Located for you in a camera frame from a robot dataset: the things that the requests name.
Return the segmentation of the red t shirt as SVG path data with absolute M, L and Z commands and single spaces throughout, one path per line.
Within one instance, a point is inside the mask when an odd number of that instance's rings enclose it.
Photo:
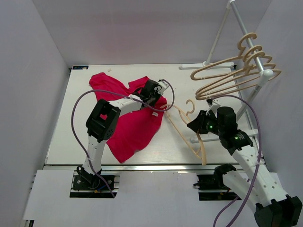
M 102 89 L 125 96 L 143 87 L 149 80 L 147 76 L 128 83 L 126 87 L 119 80 L 101 72 L 91 77 L 89 85 L 92 89 Z M 160 129 L 163 112 L 153 111 L 146 107 L 142 110 L 121 116 L 113 136 L 107 141 L 110 151 L 119 163 L 132 157 L 135 152 L 143 150 Z

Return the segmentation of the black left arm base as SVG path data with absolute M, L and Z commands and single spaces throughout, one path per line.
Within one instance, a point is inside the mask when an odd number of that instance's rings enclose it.
M 118 191 L 118 176 L 102 175 L 106 183 L 95 174 L 78 166 L 71 183 L 70 198 L 113 199 Z

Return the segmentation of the beige hanger front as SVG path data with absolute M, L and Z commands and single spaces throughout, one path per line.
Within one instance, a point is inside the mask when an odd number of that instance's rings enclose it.
M 184 141 L 186 146 L 189 148 L 189 150 L 191 150 L 191 152 L 196 156 L 196 158 L 198 158 L 200 160 L 200 163 L 202 164 L 202 166 L 206 166 L 207 155 L 206 155 L 205 145 L 204 145 L 204 142 L 203 142 L 201 136 L 198 133 L 196 133 L 198 147 L 197 147 L 197 149 L 195 149 L 193 146 L 193 143 L 190 141 L 189 135 L 186 135 L 184 133 L 185 130 L 182 130 L 179 128 L 178 124 L 176 124 L 173 121 L 173 118 L 170 116 L 170 114 L 168 112 L 170 107 L 177 110 L 180 120 L 183 122 L 183 124 L 185 126 L 187 126 L 187 124 L 191 122 L 189 115 L 194 113 L 194 111 L 196 109 L 196 105 L 195 105 L 195 102 L 191 99 L 188 99 L 186 101 L 186 104 L 192 105 L 191 110 L 189 110 L 187 112 L 185 112 L 183 109 L 181 109 L 180 107 L 173 105 L 173 104 L 165 104 L 165 105 L 162 105 L 160 108 L 166 110 L 165 117 L 169 120 L 169 122 L 171 123 L 173 128 L 176 130 L 178 135 L 182 138 L 182 140 Z

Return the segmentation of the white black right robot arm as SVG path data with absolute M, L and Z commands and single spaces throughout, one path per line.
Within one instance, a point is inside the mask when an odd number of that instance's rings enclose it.
M 238 211 L 228 223 L 230 227 L 248 206 L 259 227 L 294 227 L 298 224 L 303 208 L 297 196 L 290 196 L 277 182 L 261 161 L 262 145 L 254 150 L 246 132 L 238 129 L 236 114 L 231 107 L 221 106 L 214 98 L 207 99 L 208 110 L 187 124 L 197 134 L 212 133 L 221 145 L 238 162 L 247 175 L 244 179 L 231 164 L 223 164 L 214 170 L 214 184 L 218 188 L 234 191 L 242 200 Z

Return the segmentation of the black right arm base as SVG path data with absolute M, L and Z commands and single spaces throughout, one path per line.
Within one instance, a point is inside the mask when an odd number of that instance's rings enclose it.
M 197 175 L 193 187 L 198 189 L 200 201 L 232 201 L 237 198 L 235 192 L 223 184 L 223 176 L 237 169 L 231 164 L 223 164 L 214 169 L 212 174 Z

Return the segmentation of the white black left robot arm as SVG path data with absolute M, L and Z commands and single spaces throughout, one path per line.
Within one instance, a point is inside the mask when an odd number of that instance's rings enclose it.
M 99 186 L 101 175 L 101 159 L 107 141 L 116 130 L 118 120 L 123 115 L 149 108 L 155 112 L 168 111 L 172 106 L 156 108 L 156 103 L 163 96 L 164 92 L 172 85 L 165 79 L 159 81 L 147 80 L 143 87 L 138 88 L 130 95 L 126 96 L 117 92 L 104 89 L 93 89 L 83 93 L 76 101 L 71 114 L 72 133 L 86 154 L 85 162 L 77 167 L 79 175 L 84 176 L 84 183 L 89 188 L 94 189 Z M 117 95 L 118 100 L 107 101 L 100 99 L 97 101 L 91 114 L 86 121 L 87 134 L 89 139 L 88 147 L 85 148 L 76 134 L 74 127 L 74 115 L 80 100 L 92 92 L 102 92 Z

